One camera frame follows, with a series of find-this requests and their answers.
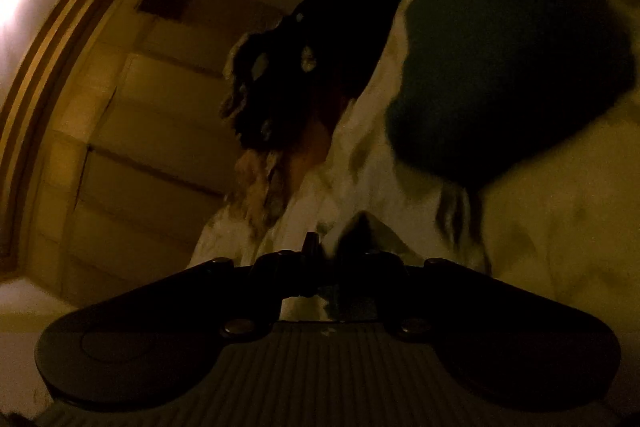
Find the dark clothes pile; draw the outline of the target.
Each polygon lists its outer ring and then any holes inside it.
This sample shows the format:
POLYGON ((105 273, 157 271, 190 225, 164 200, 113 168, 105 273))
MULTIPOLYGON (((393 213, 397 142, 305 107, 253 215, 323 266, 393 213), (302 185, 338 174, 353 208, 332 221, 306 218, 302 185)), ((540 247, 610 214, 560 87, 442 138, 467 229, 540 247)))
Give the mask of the dark clothes pile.
POLYGON ((303 0, 273 28, 245 35, 221 105, 244 150, 293 150, 312 124, 333 130, 366 89, 401 0, 303 0))

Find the patterned yellow black blanket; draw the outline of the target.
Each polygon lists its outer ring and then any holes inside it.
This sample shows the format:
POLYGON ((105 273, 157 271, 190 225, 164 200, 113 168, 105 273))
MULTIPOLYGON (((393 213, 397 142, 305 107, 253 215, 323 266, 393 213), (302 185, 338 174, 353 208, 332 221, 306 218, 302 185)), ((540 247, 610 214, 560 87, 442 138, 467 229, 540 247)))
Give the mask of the patterned yellow black blanket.
POLYGON ((244 150, 234 166, 231 216, 245 223, 254 241, 283 216, 296 190, 292 152, 244 150))

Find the floral white bed quilt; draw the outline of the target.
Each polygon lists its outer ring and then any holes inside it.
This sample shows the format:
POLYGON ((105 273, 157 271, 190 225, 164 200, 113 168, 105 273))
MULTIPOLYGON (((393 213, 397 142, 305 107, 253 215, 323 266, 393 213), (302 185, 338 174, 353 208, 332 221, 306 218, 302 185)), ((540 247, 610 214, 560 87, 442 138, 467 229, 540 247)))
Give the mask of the floral white bed quilt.
MULTIPOLYGON (((333 254, 347 221, 369 211, 409 248, 409 260, 436 254, 482 266, 498 280, 550 297, 601 319, 639 346, 639 87, 602 119, 551 152, 516 167, 488 188, 480 239, 471 229, 454 254, 436 233, 436 196, 445 185, 396 161, 386 134, 386 109, 400 90, 400 59, 408 56, 409 1, 402 0, 372 79, 333 131, 328 156, 304 174, 276 224, 258 239, 248 217, 224 208, 207 222, 187 268, 216 255, 240 265, 272 251, 302 246, 319 232, 333 254)), ((639 67, 639 0, 605 0, 630 31, 639 67)))

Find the dark folded cloth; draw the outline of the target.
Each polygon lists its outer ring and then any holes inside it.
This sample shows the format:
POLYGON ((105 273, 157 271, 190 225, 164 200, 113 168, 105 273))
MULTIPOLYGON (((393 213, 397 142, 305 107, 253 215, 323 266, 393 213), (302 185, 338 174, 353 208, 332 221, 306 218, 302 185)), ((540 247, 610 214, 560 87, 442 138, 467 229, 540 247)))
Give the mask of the dark folded cloth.
POLYGON ((486 187, 603 116, 636 83, 605 0, 412 0, 385 128, 397 161, 486 187))

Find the wooden wardrobe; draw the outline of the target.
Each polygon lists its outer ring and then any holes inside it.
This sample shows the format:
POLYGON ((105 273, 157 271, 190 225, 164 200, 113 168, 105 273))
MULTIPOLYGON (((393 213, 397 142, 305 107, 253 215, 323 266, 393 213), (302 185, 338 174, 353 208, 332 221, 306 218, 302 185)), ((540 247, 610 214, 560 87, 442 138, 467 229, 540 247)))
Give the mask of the wooden wardrobe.
POLYGON ((1 277, 86 305, 184 268, 234 185, 222 68, 299 0, 1 0, 1 277))

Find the pale blue towel cloth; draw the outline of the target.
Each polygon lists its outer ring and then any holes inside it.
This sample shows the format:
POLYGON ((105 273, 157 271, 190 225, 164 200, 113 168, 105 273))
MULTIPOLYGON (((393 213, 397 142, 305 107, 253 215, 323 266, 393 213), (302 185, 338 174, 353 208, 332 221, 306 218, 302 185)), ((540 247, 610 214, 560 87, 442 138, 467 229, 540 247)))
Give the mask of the pale blue towel cloth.
POLYGON ((401 257, 376 236, 381 222, 360 212, 337 237, 331 254, 322 246, 303 250, 311 265, 281 319, 291 322, 373 322, 390 307, 390 296, 404 267, 401 257))

